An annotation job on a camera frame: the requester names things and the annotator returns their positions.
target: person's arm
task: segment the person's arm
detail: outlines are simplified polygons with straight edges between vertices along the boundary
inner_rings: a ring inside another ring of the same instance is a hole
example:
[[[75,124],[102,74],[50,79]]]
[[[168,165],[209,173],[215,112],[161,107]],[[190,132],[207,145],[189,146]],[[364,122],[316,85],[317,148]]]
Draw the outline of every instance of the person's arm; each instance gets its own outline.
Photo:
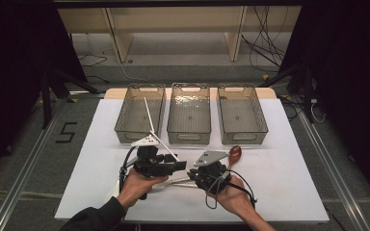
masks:
[[[168,176],[146,178],[131,168],[121,192],[104,204],[101,208],[87,208],[73,216],[62,228],[62,231],[71,230],[109,230],[119,224],[128,209],[145,193],[151,191],[152,186],[168,180]]]
[[[232,176],[230,183],[245,188],[243,181],[236,176]],[[227,186],[218,195],[212,193],[208,195],[216,198],[226,210],[242,219],[251,229],[255,231],[275,230],[254,210],[245,192]]]

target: metal track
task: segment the metal track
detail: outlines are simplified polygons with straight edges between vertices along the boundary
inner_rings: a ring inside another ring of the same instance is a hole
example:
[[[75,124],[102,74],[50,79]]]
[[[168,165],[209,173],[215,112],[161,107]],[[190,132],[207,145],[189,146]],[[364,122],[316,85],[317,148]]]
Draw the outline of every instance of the metal track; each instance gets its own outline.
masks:
[[[29,180],[30,175],[32,174],[33,169],[35,168],[36,163],[39,160],[41,151],[43,150],[44,146],[47,143],[47,139],[50,136],[54,124],[57,120],[57,117],[66,104],[65,100],[59,100],[56,103],[53,117],[50,123],[47,125],[46,129],[42,130],[35,146],[33,147],[31,153],[29,154],[28,159],[26,160],[25,165],[23,166],[22,170],[20,171],[19,175],[17,176],[16,180],[13,183],[11,190],[8,192],[4,202],[0,206],[0,230],[5,228],[14,206],[16,205],[23,189],[26,186],[26,183]]]
[[[332,181],[332,184],[335,187],[354,228],[358,231],[370,230],[370,225],[362,213],[356,199],[345,183],[345,180],[341,176],[341,173],[335,165],[314,124],[310,124],[304,114],[300,114],[300,120],[302,121],[302,124],[308,133],[308,136],[310,137],[311,142],[313,143],[317,154],[330,177],[330,180]]]

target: white desk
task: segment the white desk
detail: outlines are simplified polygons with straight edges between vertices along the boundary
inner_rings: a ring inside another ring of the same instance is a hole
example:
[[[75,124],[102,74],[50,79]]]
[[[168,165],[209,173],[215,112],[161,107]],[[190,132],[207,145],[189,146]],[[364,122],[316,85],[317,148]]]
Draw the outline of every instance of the white desk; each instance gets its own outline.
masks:
[[[329,220],[319,194],[311,180],[302,153],[297,145],[281,103],[277,99],[260,99],[269,133],[261,145],[244,145],[241,161],[232,169],[250,183],[256,209],[268,221],[327,222]],[[122,99],[103,99],[95,112],[91,128],[74,171],[67,184],[55,218],[71,218],[87,208],[98,208],[119,176],[119,168],[129,149],[119,143],[114,131]],[[165,110],[161,139],[168,144]],[[212,135],[205,146],[169,145],[188,167],[203,150],[229,150],[220,142],[218,112],[215,98],[211,99]],[[160,153],[168,153],[159,146]],[[176,172],[173,177],[185,176]],[[221,205],[211,210],[205,205],[205,193],[199,189],[169,186],[161,192],[150,193],[147,200],[138,201],[130,208],[127,222],[205,222],[234,223],[239,218],[225,211]]]

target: floor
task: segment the floor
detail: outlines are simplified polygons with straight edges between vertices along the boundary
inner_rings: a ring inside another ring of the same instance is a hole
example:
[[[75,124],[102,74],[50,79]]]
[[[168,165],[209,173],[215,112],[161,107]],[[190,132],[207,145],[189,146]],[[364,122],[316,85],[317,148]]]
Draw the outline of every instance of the floor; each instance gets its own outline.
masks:
[[[285,50],[289,33],[273,33],[275,43]],[[253,41],[255,33],[245,34]],[[75,50],[89,83],[100,89],[124,87],[131,82],[263,83],[278,68],[241,43],[237,62],[231,62],[225,37],[212,34],[136,34],[126,62],[117,62],[107,35],[73,35]],[[288,95],[286,78],[273,86],[278,95],[300,102],[299,95]],[[68,84],[70,90],[81,89]],[[6,218],[5,230],[58,230],[65,222],[53,219],[66,188],[81,145],[102,95],[73,94],[74,100],[56,100],[52,105],[56,122],[42,130],[42,105],[37,102],[28,121],[12,143],[12,154],[0,160],[0,218]],[[370,230],[370,187],[357,164],[351,161],[345,146],[329,122],[323,121],[322,108],[315,107],[315,117],[323,122],[308,124],[300,105],[285,101],[286,116],[302,150],[316,189],[330,212],[325,224],[272,223],[277,230]],[[67,129],[74,132],[72,142],[64,143]],[[16,194],[15,201],[8,201]],[[356,214],[351,213],[354,205]],[[122,225],[119,230],[248,230],[244,225]]]

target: gray storage basket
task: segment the gray storage basket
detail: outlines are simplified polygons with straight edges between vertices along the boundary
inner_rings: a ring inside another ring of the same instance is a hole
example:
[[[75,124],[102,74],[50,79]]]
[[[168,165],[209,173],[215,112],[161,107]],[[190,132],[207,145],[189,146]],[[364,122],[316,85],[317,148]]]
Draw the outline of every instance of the gray storage basket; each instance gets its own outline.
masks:
[[[119,112],[115,131],[122,143],[140,140],[150,134],[151,125],[146,111],[149,108],[155,134],[161,136],[165,110],[165,85],[130,84]]]
[[[220,84],[218,112],[222,144],[261,144],[268,133],[256,89],[250,84]]]
[[[209,144],[212,128],[207,84],[172,84],[167,131],[170,143]]]

